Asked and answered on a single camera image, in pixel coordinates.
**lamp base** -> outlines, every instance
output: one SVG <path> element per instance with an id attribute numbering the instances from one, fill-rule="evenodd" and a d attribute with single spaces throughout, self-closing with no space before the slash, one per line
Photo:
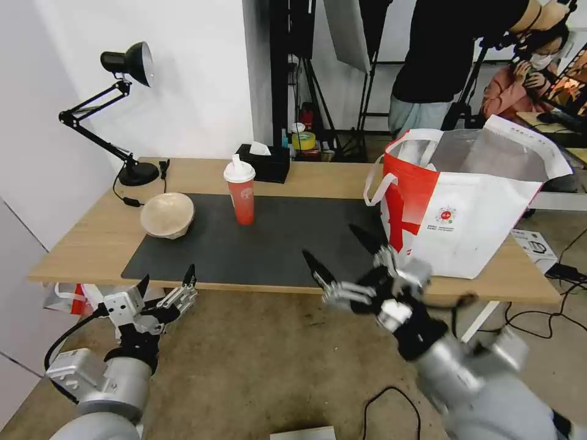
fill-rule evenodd
<path id="1" fill-rule="evenodd" d="M 159 177 L 159 168 L 147 162 L 127 163 L 118 176 L 124 186 L 141 186 Z"/>

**wooden table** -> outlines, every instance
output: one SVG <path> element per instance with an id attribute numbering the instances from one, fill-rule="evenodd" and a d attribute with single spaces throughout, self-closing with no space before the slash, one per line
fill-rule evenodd
<path id="1" fill-rule="evenodd" d="M 158 161 L 157 158 L 143 160 Z M 222 178 L 226 163 L 226 160 L 172 159 L 168 191 L 227 194 L 228 189 Z M 371 164 L 294 162 L 285 185 L 255 182 L 255 193 L 261 196 L 362 199 L 370 167 Z M 143 202 L 162 190 L 160 179 L 138 188 L 119 187 L 121 194 Z M 30 280 L 131 285 L 135 280 L 123 279 L 120 274 L 145 236 L 139 214 L 140 209 L 124 205 L 112 191 L 107 191 L 32 270 Z M 151 283 L 159 287 L 180 284 L 166 280 L 152 280 Z M 198 288 L 241 292 L 322 292 L 318 288 L 264 285 L 198 284 Z M 512 238 L 504 242 L 475 280 L 436 277 L 428 295 L 432 301 L 445 302 L 466 291 L 476 292 L 485 301 L 559 301 L 555 289 Z"/>

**lamp arm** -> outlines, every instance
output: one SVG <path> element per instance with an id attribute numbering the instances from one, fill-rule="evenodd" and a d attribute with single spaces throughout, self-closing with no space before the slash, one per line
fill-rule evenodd
<path id="1" fill-rule="evenodd" d="M 101 98 L 104 95 L 109 94 L 110 92 L 112 92 L 114 90 L 118 90 L 121 94 L 118 95 L 117 97 L 107 101 L 106 103 L 101 104 L 101 105 L 93 106 L 93 107 L 86 107 L 88 104 L 91 104 L 95 100 Z M 110 142 L 106 142 L 100 136 L 98 136 L 95 133 L 92 133 L 91 131 L 89 131 L 87 128 L 83 127 L 80 124 L 80 122 L 82 120 L 90 117 L 91 115 L 102 110 L 103 108 L 106 108 L 109 105 L 112 105 L 115 102 L 120 101 L 121 99 L 127 97 L 129 93 L 130 93 L 130 82 L 128 82 L 124 79 L 121 79 L 120 81 L 116 82 L 115 84 L 113 84 L 112 86 L 110 86 L 109 88 L 104 90 L 103 92 L 98 93 L 97 95 L 91 97 L 90 99 L 82 102 L 81 104 L 79 104 L 69 110 L 64 110 L 61 113 L 59 113 L 59 121 L 61 123 L 63 123 L 64 125 L 67 125 L 68 127 L 73 128 L 79 134 L 81 134 L 85 138 L 88 138 L 90 141 L 94 142 L 95 144 L 98 144 L 103 149 L 105 149 L 109 153 L 113 154 L 114 156 L 118 157 L 118 159 L 122 160 L 123 162 L 128 163 L 129 161 L 131 161 L 133 164 L 137 164 L 138 162 L 136 162 L 136 160 L 133 159 L 132 154 L 124 153 L 115 145 L 112 145 Z"/>

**tissue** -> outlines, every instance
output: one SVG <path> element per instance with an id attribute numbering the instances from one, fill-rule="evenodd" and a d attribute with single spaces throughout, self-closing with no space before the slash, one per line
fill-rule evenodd
<path id="1" fill-rule="evenodd" d="M 255 154 L 258 156 L 271 156 L 271 151 L 269 151 L 269 147 L 265 144 L 261 144 L 260 142 L 253 141 L 251 144 L 251 149 L 249 150 L 251 154 Z"/>

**concrete floor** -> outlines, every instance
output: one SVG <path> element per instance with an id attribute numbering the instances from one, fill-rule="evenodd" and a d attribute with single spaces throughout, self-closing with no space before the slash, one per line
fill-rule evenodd
<path id="1" fill-rule="evenodd" d="M 587 226 L 586 219 L 580 213 L 538 212 L 519 227 L 543 233 L 560 253 Z M 587 273 L 587 236 L 564 262 Z M 587 291 L 578 290 L 566 312 L 587 323 Z M 501 321 L 496 311 L 488 324 Z M 535 315 L 517 324 L 544 332 L 545 321 Z M 531 349 L 523 377 L 549 405 L 587 425 L 587 333 L 562 318 L 554 320 L 553 328 L 551 340 L 522 334 Z M 104 354 L 113 343 L 110 323 L 100 320 L 67 346 Z M 396 353 L 394 338 L 372 318 L 326 309 L 318 296 L 202 293 L 162 339 L 147 438 L 268 439 L 274 432 L 334 425 L 338 439 L 357 439 L 365 401 L 384 386 L 396 385 L 421 413 L 422 438 L 446 439 L 439 416 L 414 379 L 413 368 Z M 397 395 L 381 398 L 369 415 L 369 439 L 414 438 L 415 416 Z M 42 381 L 0 440 L 46 439 L 74 416 L 75 408 Z"/>

